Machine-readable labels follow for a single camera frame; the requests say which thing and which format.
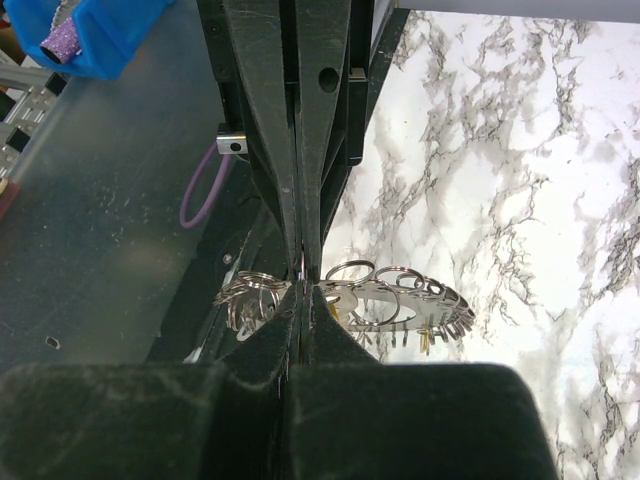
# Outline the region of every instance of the blue bin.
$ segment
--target blue bin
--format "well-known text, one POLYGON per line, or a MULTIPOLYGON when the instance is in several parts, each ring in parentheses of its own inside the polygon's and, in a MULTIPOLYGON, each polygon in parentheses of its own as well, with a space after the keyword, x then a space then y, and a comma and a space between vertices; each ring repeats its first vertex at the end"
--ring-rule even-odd
POLYGON ((6 0, 25 53, 43 67, 72 75, 118 78, 147 33, 174 0, 83 0, 73 10, 82 53, 57 65, 40 50, 49 35, 58 0, 6 0))

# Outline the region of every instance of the purple wire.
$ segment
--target purple wire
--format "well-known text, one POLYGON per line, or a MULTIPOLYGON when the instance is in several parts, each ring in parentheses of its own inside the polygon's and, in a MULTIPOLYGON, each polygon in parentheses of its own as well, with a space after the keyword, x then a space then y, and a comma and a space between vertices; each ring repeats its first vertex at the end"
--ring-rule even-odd
POLYGON ((231 163, 232 163, 231 155, 222 156, 222 163, 220 163, 220 169, 218 170, 216 179, 213 181, 213 187, 211 187, 211 191, 209 192, 207 199, 204 201, 204 204, 202 205, 202 208, 200 209, 200 211, 196 213, 196 216, 193 217, 191 220, 187 220, 187 206, 189 205, 189 201, 191 200, 193 189, 198 183, 198 180, 200 180, 200 175, 202 175, 202 172, 204 171, 204 167, 206 167, 207 164, 211 161, 211 157, 213 157, 213 154, 216 153, 217 150, 218 150, 218 144, 216 142, 213 142, 213 145, 209 147, 209 151, 202 158, 200 165, 198 165, 198 168, 196 168, 196 171, 194 172, 193 177, 191 177, 191 180, 189 181, 189 185, 187 185, 187 190, 184 192, 184 197, 182 198, 182 204, 180 205, 180 225, 182 225, 182 228, 189 229, 199 225, 202 222, 202 220, 204 220, 204 218, 207 216, 207 214, 211 211, 211 207, 213 207, 213 204, 216 203, 216 200, 220 195, 220 191, 222 190, 222 184, 224 183, 224 180, 227 176, 227 172, 229 171, 229 167, 231 166, 231 163))

